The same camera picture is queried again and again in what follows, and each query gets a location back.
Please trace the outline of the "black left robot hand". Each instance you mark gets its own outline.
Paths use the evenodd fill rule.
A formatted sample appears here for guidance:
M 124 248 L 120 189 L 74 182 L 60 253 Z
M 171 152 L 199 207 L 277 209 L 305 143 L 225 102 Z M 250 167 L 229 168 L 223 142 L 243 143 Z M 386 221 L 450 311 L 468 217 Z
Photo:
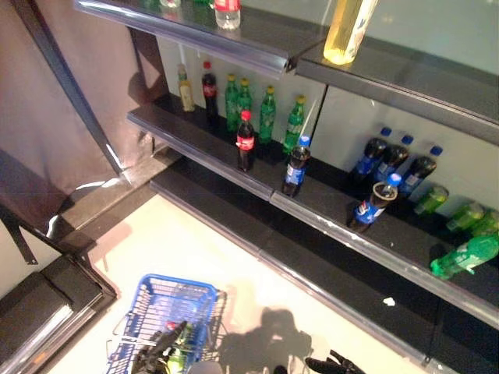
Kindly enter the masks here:
M 187 324 L 186 321 L 182 321 L 169 332 L 158 332 L 154 340 L 155 345 L 143 348 L 137 354 L 131 373 L 169 373 L 170 356 L 179 346 L 176 341 Z

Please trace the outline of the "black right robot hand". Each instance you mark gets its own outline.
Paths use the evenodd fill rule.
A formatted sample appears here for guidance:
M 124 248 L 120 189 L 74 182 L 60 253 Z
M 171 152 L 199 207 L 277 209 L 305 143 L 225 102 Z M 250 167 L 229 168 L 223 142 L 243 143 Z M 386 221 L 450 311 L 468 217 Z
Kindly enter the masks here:
M 330 350 L 325 360 L 307 357 L 305 363 L 314 372 L 322 374 L 365 374 L 359 366 L 334 350 Z

